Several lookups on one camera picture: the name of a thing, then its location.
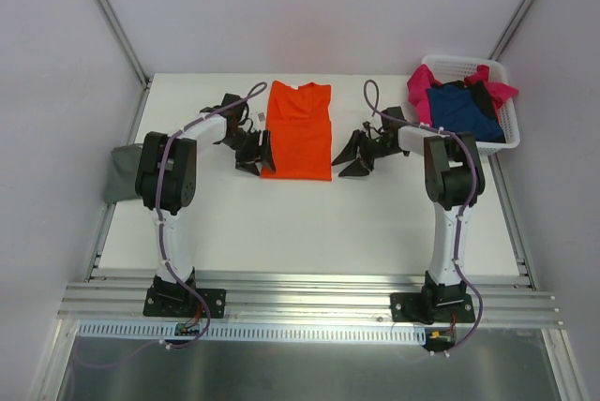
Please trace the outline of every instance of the orange t-shirt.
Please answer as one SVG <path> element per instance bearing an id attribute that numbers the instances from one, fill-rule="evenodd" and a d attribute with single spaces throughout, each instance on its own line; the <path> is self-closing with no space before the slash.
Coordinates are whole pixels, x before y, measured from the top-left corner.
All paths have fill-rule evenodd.
<path id="1" fill-rule="evenodd" d="M 262 168 L 262 178 L 331 181 L 330 101 L 331 85 L 273 82 L 266 128 L 276 171 Z"/>

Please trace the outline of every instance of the white table surface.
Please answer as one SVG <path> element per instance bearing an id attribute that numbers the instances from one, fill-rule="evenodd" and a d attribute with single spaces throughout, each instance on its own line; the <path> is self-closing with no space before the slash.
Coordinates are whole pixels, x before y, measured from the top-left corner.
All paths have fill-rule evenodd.
<path id="1" fill-rule="evenodd" d="M 226 92 L 244 95 L 256 82 L 269 88 L 250 102 L 266 112 L 270 83 L 332 85 L 332 157 L 369 118 L 356 75 L 157 74 L 137 142 L 149 131 L 173 132 Z M 371 77 L 380 107 L 400 104 L 409 119 L 405 76 Z M 483 159 L 486 191 L 479 198 L 467 242 L 469 275 L 518 275 L 496 187 Z M 345 166 L 334 168 L 334 173 Z M 425 191 L 423 158 L 378 159 L 363 180 L 334 174 L 333 182 L 261 179 L 234 169 L 233 151 L 214 146 L 199 155 L 197 190 L 189 209 L 197 228 L 195 265 L 201 270 L 353 275 L 418 275 L 433 247 L 433 205 Z M 119 202 L 100 268 L 154 269 L 154 225 L 141 200 Z"/>

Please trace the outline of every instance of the gray wall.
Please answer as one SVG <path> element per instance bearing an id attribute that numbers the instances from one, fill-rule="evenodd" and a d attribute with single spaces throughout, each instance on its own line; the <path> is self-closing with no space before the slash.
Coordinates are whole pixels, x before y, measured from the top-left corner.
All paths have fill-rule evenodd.
<path id="1" fill-rule="evenodd" d="M 556 290 L 600 399 L 600 3 L 539 0 L 503 62 L 522 143 L 502 154 L 542 289 Z"/>
<path id="2" fill-rule="evenodd" d="M 92 0 L 0 0 L 0 399 L 26 399 L 139 85 Z"/>
<path id="3" fill-rule="evenodd" d="M 519 0 L 111 0 L 150 72 L 406 74 L 488 56 Z"/>

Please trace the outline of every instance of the black garment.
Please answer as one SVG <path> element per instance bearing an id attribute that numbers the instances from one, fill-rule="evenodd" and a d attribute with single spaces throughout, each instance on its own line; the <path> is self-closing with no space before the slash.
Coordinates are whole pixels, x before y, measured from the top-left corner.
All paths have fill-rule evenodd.
<path id="1" fill-rule="evenodd" d="M 483 113 L 488 119 L 500 124 L 498 121 L 498 116 L 496 115 L 496 110 L 494 109 L 494 103 L 491 100 L 491 95 L 489 94 L 484 82 L 476 82 L 469 87 L 469 90 L 471 91 L 472 100 L 479 111 L 481 111 L 481 113 Z M 502 134 L 501 137 L 495 139 L 493 142 L 506 143 L 506 137 Z"/>
<path id="2" fill-rule="evenodd" d="M 451 81 L 451 82 L 447 82 L 446 84 L 437 84 L 436 82 L 434 82 L 433 84 L 431 84 L 431 87 L 433 87 L 434 89 L 441 89 L 445 85 L 454 85 L 455 87 L 457 87 L 459 89 L 464 89 L 465 81 Z"/>

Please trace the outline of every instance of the white plastic basket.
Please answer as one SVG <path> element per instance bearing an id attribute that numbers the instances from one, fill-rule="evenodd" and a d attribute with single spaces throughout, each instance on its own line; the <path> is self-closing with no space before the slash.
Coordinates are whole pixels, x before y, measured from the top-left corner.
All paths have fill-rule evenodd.
<path id="1" fill-rule="evenodd" d="M 477 66 L 484 65 L 489 67 L 490 81 L 508 84 L 506 70 L 496 61 L 473 57 L 428 54 L 423 58 L 422 62 L 429 67 L 435 78 L 440 82 L 462 80 L 475 73 L 477 71 Z M 521 137 L 518 134 L 517 114 L 515 113 L 515 105 L 512 98 L 507 100 L 500 108 L 498 116 L 500 127 L 502 128 L 502 131 L 504 131 L 506 143 L 479 141 L 477 143 L 477 150 L 479 151 L 480 156 L 491 156 L 498 153 L 500 150 L 515 148 L 521 141 Z"/>

